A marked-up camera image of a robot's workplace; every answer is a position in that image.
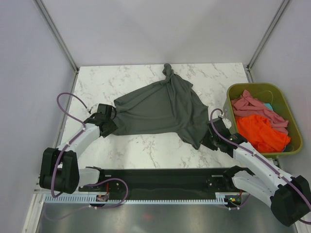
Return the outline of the dark grey t shirt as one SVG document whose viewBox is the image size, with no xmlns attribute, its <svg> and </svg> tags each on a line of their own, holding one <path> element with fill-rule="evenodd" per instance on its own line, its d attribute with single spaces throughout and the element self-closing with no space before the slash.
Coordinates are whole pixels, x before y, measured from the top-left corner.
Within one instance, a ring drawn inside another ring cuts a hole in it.
<svg viewBox="0 0 311 233">
<path fill-rule="evenodd" d="M 165 64 L 165 79 L 115 99 L 114 135 L 176 133 L 196 150 L 207 131 L 208 107 L 192 84 Z"/>
</svg>

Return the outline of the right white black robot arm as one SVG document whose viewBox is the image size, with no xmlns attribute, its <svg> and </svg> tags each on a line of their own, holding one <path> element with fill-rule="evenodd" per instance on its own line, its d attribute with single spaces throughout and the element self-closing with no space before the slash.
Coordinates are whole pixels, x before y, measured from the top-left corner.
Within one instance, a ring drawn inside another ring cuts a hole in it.
<svg viewBox="0 0 311 233">
<path fill-rule="evenodd" d="M 227 153 L 249 170 L 235 166 L 223 178 L 228 191 L 236 188 L 246 191 L 262 201 L 275 218 L 285 226 L 291 226 L 311 211 L 311 189 L 308 181 L 294 177 L 270 163 L 242 135 L 231 134 L 222 118 L 211 120 L 201 143 L 212 149 Z"/>
</svg>

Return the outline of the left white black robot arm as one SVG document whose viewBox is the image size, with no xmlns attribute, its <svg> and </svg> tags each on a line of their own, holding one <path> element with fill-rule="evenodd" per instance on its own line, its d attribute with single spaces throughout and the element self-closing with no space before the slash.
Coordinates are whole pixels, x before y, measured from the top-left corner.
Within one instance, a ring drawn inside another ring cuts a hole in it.
<svg viewBox="0 0 311 233">
<path fill-rule="evenodd" d="M 90 184 L 96 191 L 105 189 L 107 180 L 90 168 L 80 169 L 78 158 L 99 137 L 107 137 L 118 127 L 107 114 L 94 113 L 82 122 L 79 131 L 56 148 L 43 152 L 39 185 L 49 189 L 53 198 L 72 194 L 78 186 Z"/>
</svg>

